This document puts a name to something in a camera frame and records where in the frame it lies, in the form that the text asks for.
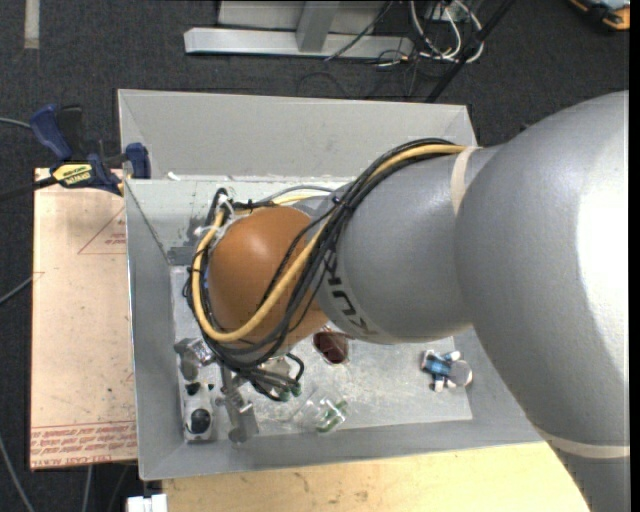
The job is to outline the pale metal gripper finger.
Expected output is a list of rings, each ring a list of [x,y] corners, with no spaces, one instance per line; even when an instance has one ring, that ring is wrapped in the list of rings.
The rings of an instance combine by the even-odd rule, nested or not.
[[[221,371],[221,395],[215,399],[223,406],[231,422],[228,438],[232,443],[245,443],[259,433],[253,403],[243,398],[230,370]]]
[[[213,362],[213,352],[202,338],[184,338],[174,345],[184,378],[196,378],[199,370]]]

